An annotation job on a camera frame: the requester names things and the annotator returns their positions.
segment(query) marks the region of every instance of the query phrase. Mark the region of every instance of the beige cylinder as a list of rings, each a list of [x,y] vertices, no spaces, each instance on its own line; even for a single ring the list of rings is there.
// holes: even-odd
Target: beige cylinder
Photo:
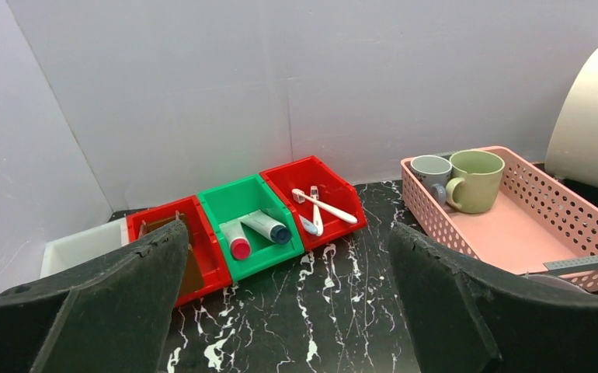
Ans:
[[[598,187],[598,49],[582,66],[548,145],[546,170]]]

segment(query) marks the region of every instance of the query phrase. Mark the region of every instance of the basket handle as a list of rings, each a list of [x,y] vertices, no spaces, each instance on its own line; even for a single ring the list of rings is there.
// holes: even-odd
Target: basket handle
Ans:
[[[576,274],[588,270],[598,270],[598,255],[544,262],[544,266],[548,268],[548,274],[554,276]]]

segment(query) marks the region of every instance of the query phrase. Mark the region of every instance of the cup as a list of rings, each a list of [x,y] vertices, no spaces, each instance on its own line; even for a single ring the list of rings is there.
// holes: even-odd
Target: cup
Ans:
[[[411,160],[409,168],[434,200],[440,206],[445,205],[447,200],[445,185],[452,174],[452,164],[437,155],[421,155]]]
[[[450,157],[452,180],[446,185],[447,203],[466,214],[491,210],[498,196],[505,161],[483,150],[464,150]]]

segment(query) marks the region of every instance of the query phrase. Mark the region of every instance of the green mug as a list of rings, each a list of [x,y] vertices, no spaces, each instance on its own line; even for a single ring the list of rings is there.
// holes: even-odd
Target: green mug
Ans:
[[[464,150],[450,157],[452,179],[446,185],[447,203],[466,214],[491,210],[498,196],[505,161],[483,150]]]

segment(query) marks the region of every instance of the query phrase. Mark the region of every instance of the toothbrush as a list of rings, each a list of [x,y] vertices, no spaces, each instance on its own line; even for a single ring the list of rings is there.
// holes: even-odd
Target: toothbrush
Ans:
[[[315,200],[319,200],[319,192],[316,185],[311,186],[311,197]],[[324,225],[322,224],[322,216],[319,213],[319,207],[317,204],[313,205],[313,225],[318,229],[317,237],[324,233]]]
[[[292,189],[292,198],[294,198],[294,200],[300,204],[304,203],[305,200],[309,200],[313,204],[318,205],[322,210],[327,211],[328,213],[347,223],[356,224],[358,222],[355,216],[347,214],[345,211],[335,208],[330,204],[325,204],[320,200],[309,197],[301,189]]]
[[[299,215],[299,220],[301,220],[301,226],[304,227],[304,230],[312,235],[317,235],[318,234],[318,227],[316,227],[315,225],[313,225],[313,223],[311,223],[310,220],[304,218],[303,216]]]

